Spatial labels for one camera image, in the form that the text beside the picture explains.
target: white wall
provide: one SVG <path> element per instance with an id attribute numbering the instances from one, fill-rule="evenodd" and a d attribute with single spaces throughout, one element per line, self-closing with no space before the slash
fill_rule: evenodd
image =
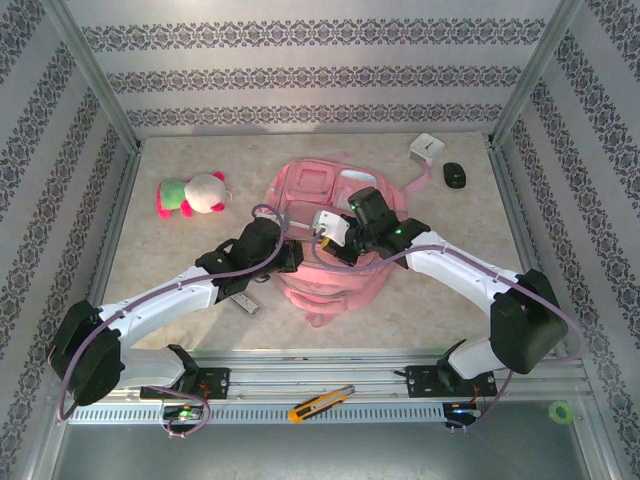
<path id="1" fill-rule="evenodd" d="M 489 132 L 558 0 L 71 0 L 142 138 Z"/>
<path id="2" fill-rule="evenodd" d="M 127 154 L 31 0 L 0 0 L 0 479 L 22 468 L 48 345 L 87 295 Z"/>
<path id="3" fill-rule="evenodd" d="M 585 2 L 504 153 L 539 261 L 574 306 L 624 478 L 640 477 L 640 15 Z"/>

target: stuffed toy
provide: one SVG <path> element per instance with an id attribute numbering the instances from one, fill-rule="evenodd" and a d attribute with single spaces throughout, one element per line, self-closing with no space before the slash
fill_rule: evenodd
<path id="1" fill-rule="evenodd" d="M 213 175 L 203 173 L 186 182 L 162 181 L 156 192 L 156 207 L 162 218 L 168 218 L 171 211 L 178 208 L 182 215 L 191 217 L 194 210 L 199 213 L 222 212 L 226 197 L 224 175 L 220 172 Z"/>

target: marble floor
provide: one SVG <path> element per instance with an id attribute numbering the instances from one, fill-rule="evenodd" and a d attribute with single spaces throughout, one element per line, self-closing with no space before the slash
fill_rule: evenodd
<path id="1" fill-rule="evenodd" d="M 445 239 L 490 263 L 519 271 L 520 263 L 480 133 L 437 134 L 445 149 L 433 178 L 409 202 L 411 216 Z M 240 234 L 251 207 L 280 168 L 295 158 L 322 158 L 339 151 L 344 163 L 376 169 L 396 185 L 420 175 L 408 158 L 417 134 L 262 135 L 180 137 L 147 140 L 104 303 L 122 300 L 163 283 L 201 254 Z M 442 165 L 460 163 L 467 187 L 448 188 Z M 189 178 L 220 170 L 232 200 L 221 214 L 163 220 L 155 193 L 165 178 Z M 488 319 L 466 298 L 426 276 L 401 269 L 392 273 L 368 306 L 312 328 L 270 283 L 251 284 L 248 294 L 262 306 L 255 317 L 224 301 L 182 317 L 147 336 L 139 347 L 178 343 L 188 350 L 298 348 L 446 348 L 488 332 Z"/>

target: black computer mouse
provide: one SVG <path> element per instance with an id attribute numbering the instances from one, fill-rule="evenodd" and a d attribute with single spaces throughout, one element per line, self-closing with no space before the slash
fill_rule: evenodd
<path id="1" fill-rule="evenodd" d="M 459 163 L 449 162 L 442 167 L 444 182 L 450 188 L 464 188 L 467 184 L 467 175 Z"/>

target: small white cube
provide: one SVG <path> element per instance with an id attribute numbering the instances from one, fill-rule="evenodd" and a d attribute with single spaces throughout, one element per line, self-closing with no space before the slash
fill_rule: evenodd
<path id="1" fill-rule="evenodd" d="M 416 162 L 427 162 L 431 166 L 433 159 L 443 148 L 444 143 L 431 135 L 423 133 L 409 147 L 409 158 Z"/>

